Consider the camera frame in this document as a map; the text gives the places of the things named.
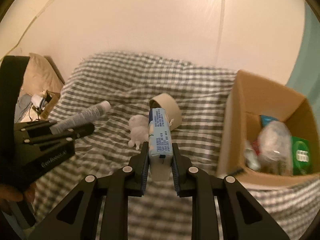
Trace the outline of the person's left hand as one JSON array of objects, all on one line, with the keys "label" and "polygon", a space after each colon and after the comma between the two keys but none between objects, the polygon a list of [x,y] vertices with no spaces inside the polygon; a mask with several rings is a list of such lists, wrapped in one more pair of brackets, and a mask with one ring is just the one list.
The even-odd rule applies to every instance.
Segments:
[{"label": "person's left hand", "polygon": [[12,186],[0,185],[0,201],[1,201],[1,211],[11,215],[12,211],[9,206],[9,202],[20,202],[22,200],[27,200],[29,203],[33,203],[35,199],[35,191],[37,186],[35,183],[32,183],[29,188],[24,192],[20,193]]}]

